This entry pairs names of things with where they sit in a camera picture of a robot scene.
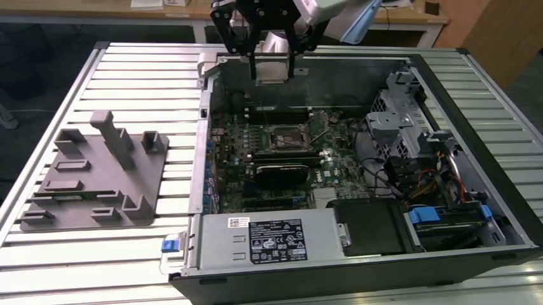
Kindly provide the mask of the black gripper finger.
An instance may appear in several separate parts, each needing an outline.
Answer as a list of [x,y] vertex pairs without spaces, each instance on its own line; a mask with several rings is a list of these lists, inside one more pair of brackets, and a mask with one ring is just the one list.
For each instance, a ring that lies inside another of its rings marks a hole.
[[324,20],[316,24],[308,24],[300,17],[294,24],[287,26],[290,78],[294,77],[296,58],[316,49],[328,23],[330,20]]
[[[248,34],[238,36],[230,20],[234,17],[234,11],[238,11],[248,22]],[[250,77],[256,79],[256,61],[255,48],[260,37],[260,26],[258,25],[255,8],[212,8],[211,18],[223,44],[231,54],[238,54],[248,59]]]

